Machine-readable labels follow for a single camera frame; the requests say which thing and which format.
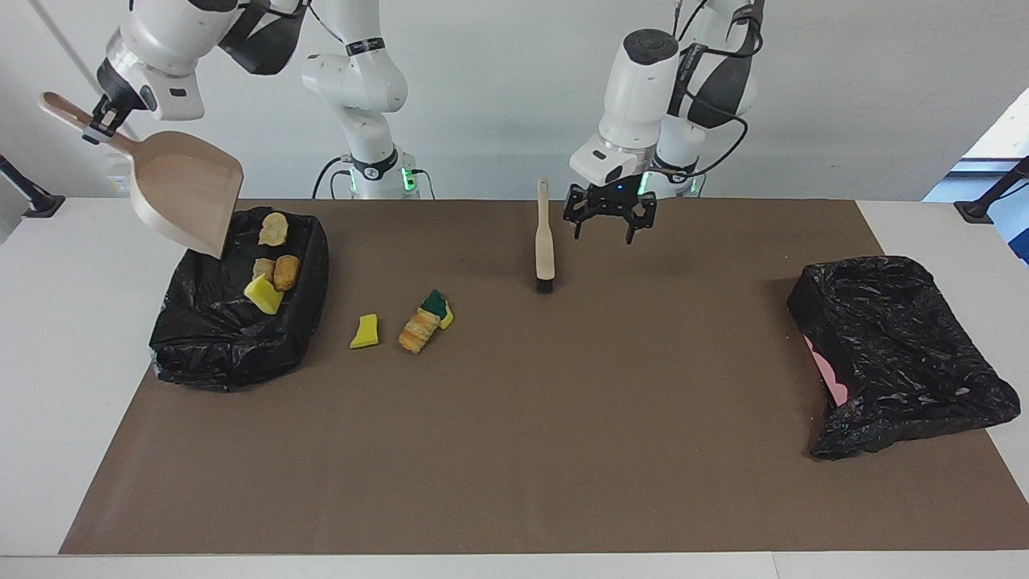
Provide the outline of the pink bin with black bag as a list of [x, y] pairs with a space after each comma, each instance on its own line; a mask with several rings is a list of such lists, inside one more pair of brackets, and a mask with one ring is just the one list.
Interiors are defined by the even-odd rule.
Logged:
[[870, 256], [808, 265], [786, 305], [828, 395], [813, 458], [879, 453], [1007, 424], [1022, 412], [1014, 386], [919, 261]]

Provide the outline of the plain yellow sponge chunk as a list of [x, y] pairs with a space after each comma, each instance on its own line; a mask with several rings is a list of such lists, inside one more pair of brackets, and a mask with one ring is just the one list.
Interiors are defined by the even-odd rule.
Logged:
[[267, 315], [275, 315], [281, 307], [284, 293], [273, 286], [267, 275], [253, 278], [244, 289], [244, 297]]

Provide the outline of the yellow and green sponge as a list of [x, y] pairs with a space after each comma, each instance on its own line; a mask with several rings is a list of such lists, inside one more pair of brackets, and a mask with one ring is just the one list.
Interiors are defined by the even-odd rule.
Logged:
[[451, 305], [438, 289], [431, 290], [430, 294], [421, 303], [420, 309], [437, 316], [440, 319], [440, 328], [442, 330], [447, 330], [453, 323]]

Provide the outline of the brown table mat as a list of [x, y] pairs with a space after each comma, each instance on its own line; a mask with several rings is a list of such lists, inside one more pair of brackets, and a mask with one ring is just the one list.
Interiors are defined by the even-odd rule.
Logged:
[[[827, 398], [786, 301], [879, 252], [853, 202], [672, 200], [632, 245], [556, 221], [552, 294], [531, 201], [273, 205], [330, 242], [301, 366], [240, 393], [147, 373], [63, 554], [1029, 548], [984, 431], [809, 456]], [[453, 323], [412, 355], [431, 290]]]

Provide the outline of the beige plastic dustpan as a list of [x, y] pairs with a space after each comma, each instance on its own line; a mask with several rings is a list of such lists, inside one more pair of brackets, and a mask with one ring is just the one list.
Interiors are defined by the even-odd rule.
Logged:
[[[92, 120], [55, 92], [41, 94], [39, 106], [80, 131]], [[102, 144], [131, 162], [129, 200], [144, 224], [197, 253], [221, 258], [245, 177], [234, 155], [179, 131], [161, 131], [140, 142], [115, 133]]]

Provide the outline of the orange striped sponge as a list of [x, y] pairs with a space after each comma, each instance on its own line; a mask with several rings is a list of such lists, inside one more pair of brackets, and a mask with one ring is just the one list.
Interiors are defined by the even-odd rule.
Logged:
[[412, 355], [419, 355], [440, 327], [441, 316], [424, 307], [416, 307], [416, 312], [402, 327], [398, 343]]

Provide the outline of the black bag lined bin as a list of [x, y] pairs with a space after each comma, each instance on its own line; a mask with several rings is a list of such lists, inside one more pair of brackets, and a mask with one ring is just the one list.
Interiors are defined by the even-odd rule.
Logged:
[[[230, 392], [296, 368], [318, 329], [330, 284], [330, 245], [319, 219], [286, 213], [286, 242], [258, 241], [271, 207], [237, 211], [221, 257], [187, 250], [170, 278], [150, 336], [157, 378]], [[254, 261], [291, 254], [297, 283], [281, 307], [260, 311], [245, 297]]]

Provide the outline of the beige hand brush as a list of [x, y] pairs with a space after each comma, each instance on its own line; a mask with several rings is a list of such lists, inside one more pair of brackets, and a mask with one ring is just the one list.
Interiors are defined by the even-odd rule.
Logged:
[[537, 293], [549, 294], [554, 290], [555, 249], [549, 225], [549, 191], [547, 179], [540, 179], [537, 183], [535, 279]]

